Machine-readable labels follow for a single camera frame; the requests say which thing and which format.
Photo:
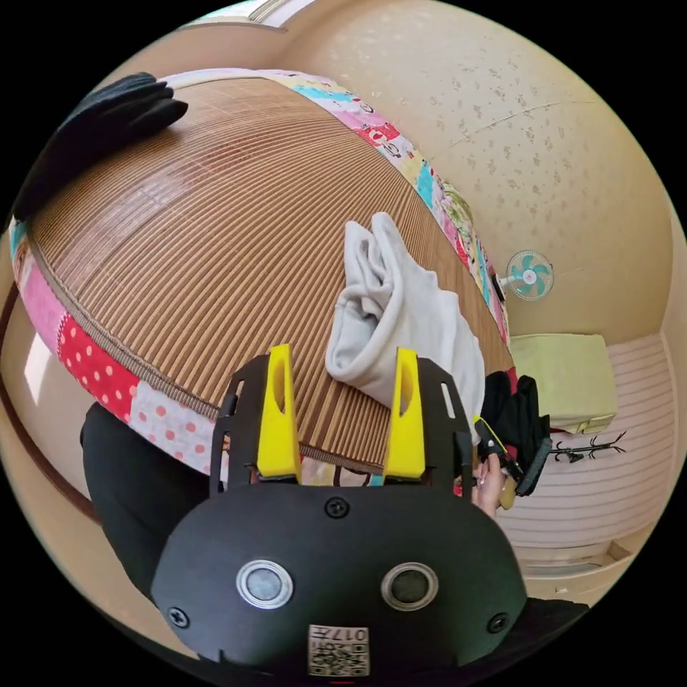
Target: bamboo mat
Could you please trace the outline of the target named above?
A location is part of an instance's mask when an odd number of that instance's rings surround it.
[[[389,412],[325,372],[344,224],[386,211],[461,298],[487,373],[512,360],[422,199],[326,110],[267,79],[177,91],[188,113],[71,184],[29,240],[67,310],[151,386],[213,418],[233,371],[290,343],[305,455],[382,466]]]

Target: black pants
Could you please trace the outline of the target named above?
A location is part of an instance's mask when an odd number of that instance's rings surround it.
[[[208,498],[209,479],[93,405],[81,432],[84,472],[102,529],[133,585],[150,588],[167,537]]]

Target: camera lens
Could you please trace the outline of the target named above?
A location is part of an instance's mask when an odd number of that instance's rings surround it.
[[[293,593],[293,581],[277,563],[254,560],[246,563],[236,575],[236,588],[241,598],[256,608],[283,606]]]
[[[439,591],[434,571],[422,563],[393,567],[381,582],[382,598],[395,610],[420,610],[432,603]]]

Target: qr code label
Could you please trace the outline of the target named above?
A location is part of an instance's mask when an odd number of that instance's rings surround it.
[[[360,678],[370,674],[367,628],[311,625],[308,673],[321,678]]]

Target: white towel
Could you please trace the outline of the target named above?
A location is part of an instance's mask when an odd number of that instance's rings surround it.
[[[412,349],[451,373],[478,444],[472,417],[484,401],[484,359],[458,295],[411,258],[386,213],[372,217],[371,232],[347,222],[343,256],[346,287],[334,307],[327,372],[390,408],[396,350]]]

